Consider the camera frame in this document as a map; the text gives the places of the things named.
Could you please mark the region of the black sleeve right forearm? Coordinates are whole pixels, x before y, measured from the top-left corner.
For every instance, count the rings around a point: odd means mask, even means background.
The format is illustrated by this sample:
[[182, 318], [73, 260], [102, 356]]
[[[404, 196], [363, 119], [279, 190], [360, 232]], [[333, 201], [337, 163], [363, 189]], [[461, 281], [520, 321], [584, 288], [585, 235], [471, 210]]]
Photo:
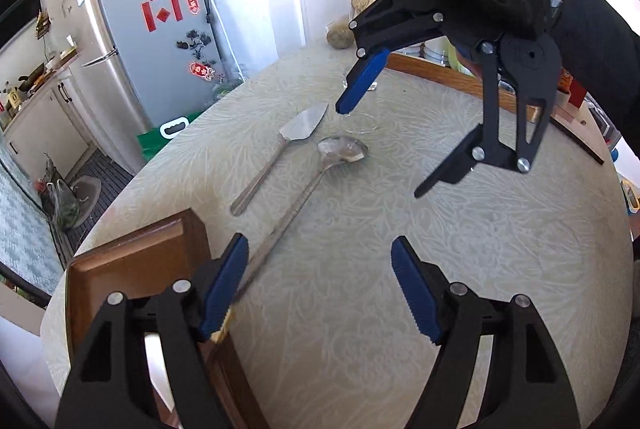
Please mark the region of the black sleeve right forearm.
[[563, 67], [639, 152], [639, 35], [605, 0], [562, 0], [551, 30]]

